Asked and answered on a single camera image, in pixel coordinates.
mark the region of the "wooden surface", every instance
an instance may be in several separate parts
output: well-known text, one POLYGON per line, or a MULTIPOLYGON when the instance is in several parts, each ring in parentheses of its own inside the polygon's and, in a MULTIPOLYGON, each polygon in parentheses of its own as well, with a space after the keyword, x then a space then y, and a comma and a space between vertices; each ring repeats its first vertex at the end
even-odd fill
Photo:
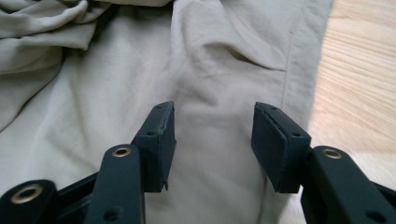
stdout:
POLYGON ((334 1, 309 132, 396 189, 396 1, 334 1))

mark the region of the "wood grain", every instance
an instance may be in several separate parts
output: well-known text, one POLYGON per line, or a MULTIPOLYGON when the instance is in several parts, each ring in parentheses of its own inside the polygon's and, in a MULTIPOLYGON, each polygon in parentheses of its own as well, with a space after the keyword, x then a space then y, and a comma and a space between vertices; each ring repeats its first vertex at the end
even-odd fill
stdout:
POLYGON ((334 2, 309 132, 396 189, 396 1, 334 2))

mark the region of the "beige fabric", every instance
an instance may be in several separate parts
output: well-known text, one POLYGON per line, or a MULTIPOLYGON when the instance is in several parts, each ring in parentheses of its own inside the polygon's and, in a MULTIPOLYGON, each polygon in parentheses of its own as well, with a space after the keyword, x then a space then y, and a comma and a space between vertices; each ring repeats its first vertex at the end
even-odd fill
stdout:
POLYGON ((146 7, 163 7, 171 0, 97 0, 101 2, 109 2, 120 5, 134 5, 146 7))
POLYGON ((331 2, 123 6, 94 39, 106 4, 16 2, 38 15, 23 22, 2 8, 0 192, 38 178, 60 189, 96 172, 152 106, 174 100, 170 190, 146 195, 148 223, 276 223, 286 197, 264 184, 250 148, 253 106, 307 126, 331 2), (40 22, 12 29, 28 21, 40 22))

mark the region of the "black plastic part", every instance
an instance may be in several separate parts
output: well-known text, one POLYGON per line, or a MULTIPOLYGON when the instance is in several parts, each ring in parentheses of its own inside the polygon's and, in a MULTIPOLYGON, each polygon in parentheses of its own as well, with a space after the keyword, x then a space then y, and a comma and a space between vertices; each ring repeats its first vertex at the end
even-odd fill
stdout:
POLYGON ((84 223, 137 224, 145 223, 144 217, 139 149, 113 147, 103 158, 84 223))
POLYGON ((89 175, 78 182, 59 190, 60 213, 58 224, 79 224, 84 221, 91 195, 95 185, 97 173, 89 175))
POLYGON ((393 189, 389 189, 385 186, 374 183, 375 187, 381 192, 381 194, 385 197, 385 199, 392 205, 392 207, 396 211, 396 191, 393 189))
POLYGON ((176 143, 174 103, 154 106, 133 141, 142 156, 145 192, 161 192, 167 187, 176 143))
POLYGON ((299 164, 310 142, 311 136, 280 109, 256 103, 251 147, 275 192, 298 192, 299 164))
POLYGON ((49 180, 24 182, 6 192, 0 199, 0 223, 53 223, 58 214, 57 200, 58 192, 53 182, 49 180))
POLYGON ((316 147, 308 167, 302 198, 308 224, 396 223, 393 207, 342 150, 316 147))

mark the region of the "mounting hole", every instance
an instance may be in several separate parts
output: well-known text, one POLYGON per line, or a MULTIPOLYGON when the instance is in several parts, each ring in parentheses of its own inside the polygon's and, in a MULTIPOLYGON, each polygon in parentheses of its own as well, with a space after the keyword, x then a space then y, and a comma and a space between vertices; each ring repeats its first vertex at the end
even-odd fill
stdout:
POLYGON ((323 154, 332 159, 341 159, 343 157, 339 152, 328 148, 323 150, 323 154))
POLYGON ((108 208, 103 214, 103 219, 108 222, 117 221, 122 215, 123 209, 121 207, 108 208))
POLYGON ((43 187, 37 184, 28 185, 16 192, 11 201, 13 203, 28 203, 43 192, 43 187))
POLYGON ((366 212, 366 216, 370 218, 372 221, 375 221, 377 223, 386 223, 387 219, 382 216, 380 213, 377 213, 375 211, 368 211, 366 212))
POLYGON ((124 157, 128 156, 131 153, 131 149, 128 147, 122 147, 122 148, 117 148, 116 150, 113 151, 113 156, 114 157, 124 157))

